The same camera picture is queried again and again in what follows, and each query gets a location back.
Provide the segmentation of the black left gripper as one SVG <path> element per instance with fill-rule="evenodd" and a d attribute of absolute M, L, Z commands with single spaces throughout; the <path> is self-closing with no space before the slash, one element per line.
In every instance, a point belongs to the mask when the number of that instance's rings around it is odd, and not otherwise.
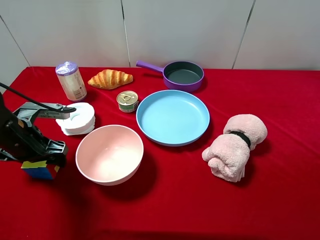
<path fill-rule="evenodd" d="M 74 107 L 61 104 L 33 104 L 27 102 L 11 112 L 4 108 L 4 160 L 6 162 L 31 163 L 46 161 L 50 174 L 57 174 L 67 163 L 67 145 L 45 137 L 34 125 L 36 118 L 68 119 Z"/>

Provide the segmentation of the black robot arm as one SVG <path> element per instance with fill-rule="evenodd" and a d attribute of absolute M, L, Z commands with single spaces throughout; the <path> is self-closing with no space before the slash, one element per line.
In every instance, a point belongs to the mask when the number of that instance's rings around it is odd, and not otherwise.
<path fill-rule="evenodd" d="M 66 120 L 74 107 L 59 103 L 40 103 L 30 100 L 11 112 L 0 98 L 0 160 L 19 163 L 45 163 L 65 167 L 68 147 L 42 134 L 34 125 L 36 118 Z"/>

